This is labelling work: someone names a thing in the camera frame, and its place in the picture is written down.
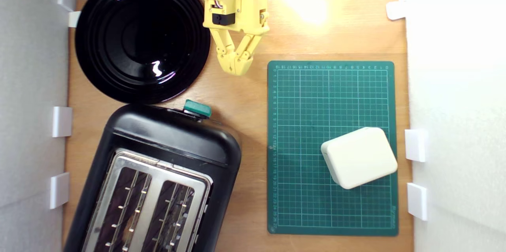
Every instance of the toaster slot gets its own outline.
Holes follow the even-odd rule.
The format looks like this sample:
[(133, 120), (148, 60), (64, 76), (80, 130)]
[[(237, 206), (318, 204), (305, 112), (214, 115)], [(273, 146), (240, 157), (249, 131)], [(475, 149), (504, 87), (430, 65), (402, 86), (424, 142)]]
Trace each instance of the toaster slot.
[(130, 168), (121, 169), (112, 192), (102, 229), (96, 243), (96, 252), (128, 251), (151, 176)]
[(102, 186), (83, 251), (191, 250), (212, 183), (202, 173), (120, 151)]
[(192, 233), (186, 220), (194, 195), (191, 187), (171, 181), (163, 184), (142, 252), (177, 251), (183, 231)]

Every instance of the grid line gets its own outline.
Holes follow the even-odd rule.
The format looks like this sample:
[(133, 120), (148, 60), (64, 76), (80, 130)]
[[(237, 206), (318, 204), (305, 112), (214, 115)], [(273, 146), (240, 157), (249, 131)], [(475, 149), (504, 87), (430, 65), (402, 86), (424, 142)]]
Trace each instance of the grid line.
[(325, 228), (347, 234), (349, 229), (363, 229), (368, 230), (363, 234), (371, 235), (371, 230), (378, 229), (373, 235), (392, 234), (398, 231), (397, 174), (342, 189), (333, 182), (320, 146), (361, 127), (377, 126), (394, 149), (393, 65), (334, 62), (318, 66), (310, 70), (304, 68), (311, 67), (307, 63), (269, 64), (269, 81), (276, 81), (275, 90), (269, 86), (270, 113), (272, 107), (276, 117), (275, 133), (269, 132), (270, 144), (271, 139), (276, 141), (269, 153), (276, 156), (274, 172), (269, 168), (269, 174), (276, 176), (274, 184), (269, 184), (269, 192), (275, 194), (269, 194), (269, 208), (275, 207), (275, 217), (269, 212), (269, 230), (283, 233), (278, 228), (287, 227), (291, 232), (314, 234), (312, 229)]

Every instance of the white box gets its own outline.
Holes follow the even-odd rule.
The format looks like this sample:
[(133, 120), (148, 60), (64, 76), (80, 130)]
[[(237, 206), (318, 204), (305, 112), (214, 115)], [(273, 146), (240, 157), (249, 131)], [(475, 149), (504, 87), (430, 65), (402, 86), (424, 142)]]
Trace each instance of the white box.
[(397, 171), (397, 160), (381, 128), (361, 128), (322, 144), (332, 179), (352, 189)]

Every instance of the cable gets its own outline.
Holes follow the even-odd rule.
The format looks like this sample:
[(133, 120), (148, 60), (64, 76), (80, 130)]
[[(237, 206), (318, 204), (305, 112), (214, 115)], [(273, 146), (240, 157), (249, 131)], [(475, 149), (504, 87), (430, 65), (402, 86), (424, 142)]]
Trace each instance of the cable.
[(220, 2), (218, 2), (218, 0), (215, 0), (215, 5), (216, 7), (218, 7), (219, 9), (223, 9), (223, 6), (220, 5)]

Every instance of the black plate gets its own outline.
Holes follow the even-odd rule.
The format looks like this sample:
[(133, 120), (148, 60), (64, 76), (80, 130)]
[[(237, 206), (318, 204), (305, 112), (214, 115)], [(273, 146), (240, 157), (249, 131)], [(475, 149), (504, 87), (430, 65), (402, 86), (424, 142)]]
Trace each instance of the black plate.
[(124, 103), (156, 104), (186, 90), (209, 54), (200, 0), (88, 0), (76, 29), (91, 83)]

